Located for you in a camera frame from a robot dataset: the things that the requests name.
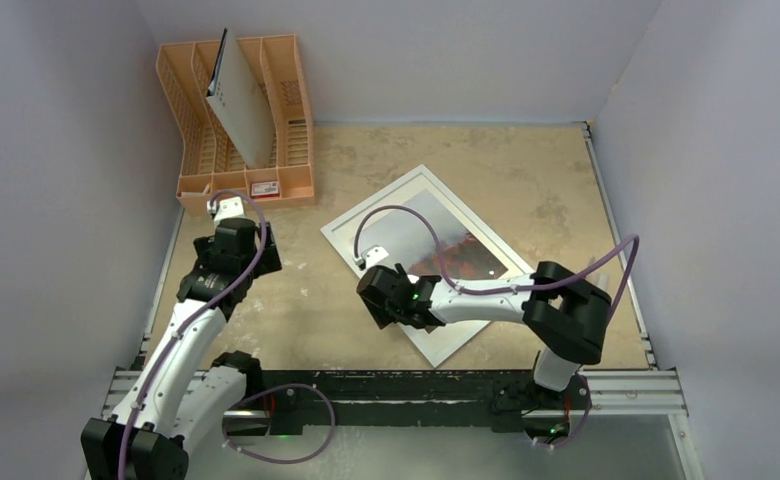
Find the white picture frame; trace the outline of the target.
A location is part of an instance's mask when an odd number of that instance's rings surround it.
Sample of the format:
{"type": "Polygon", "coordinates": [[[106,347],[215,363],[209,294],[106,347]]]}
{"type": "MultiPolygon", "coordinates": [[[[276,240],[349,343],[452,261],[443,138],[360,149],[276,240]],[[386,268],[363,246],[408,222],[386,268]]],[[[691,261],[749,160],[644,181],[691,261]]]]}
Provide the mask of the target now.
{"type": "Polygon", "coordinates": [[[380,263],[399,263],[411,275],[438,275],[438,251],[455,280],[493,280],[530,274],[533,268],[426,166],[392,181],[321,228],[357,276],[354,258],[385,248],[380,263]]]}

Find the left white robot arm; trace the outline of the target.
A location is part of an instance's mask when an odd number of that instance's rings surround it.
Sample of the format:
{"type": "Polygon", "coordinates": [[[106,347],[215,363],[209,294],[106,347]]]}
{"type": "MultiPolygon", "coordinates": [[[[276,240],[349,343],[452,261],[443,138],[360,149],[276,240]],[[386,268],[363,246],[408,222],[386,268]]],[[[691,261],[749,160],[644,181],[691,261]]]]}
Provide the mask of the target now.
{"type": "Polygon", "coordinates": [[[253,281],[281,270],[272,227],[243,216],[218,219],[193,247],[196,260],[148,363],[111,413],[83,428],[91,479],[183,479],[199,441],[226,409],[250,409],[263,399],[260,362],[241,351],[220,355],[201,386],[190,383],[253,281]]]}

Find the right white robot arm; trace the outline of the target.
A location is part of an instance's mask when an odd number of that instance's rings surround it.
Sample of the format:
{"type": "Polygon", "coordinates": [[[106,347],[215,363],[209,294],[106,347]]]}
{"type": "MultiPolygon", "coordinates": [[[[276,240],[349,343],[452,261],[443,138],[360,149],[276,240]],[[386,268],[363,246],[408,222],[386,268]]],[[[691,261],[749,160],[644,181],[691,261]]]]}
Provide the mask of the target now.
{"type": "Polygon", "coordinates": [[[356,293],[379,328],[397,323],[428,330],[472,321],[528,327],[545,346],[527,381],[530,399],[542,407],[565,396],[580,367],[600,363],[615,307],[603,289],[553,261],[527,275],[471,281],[375,265],[356,293]]]}

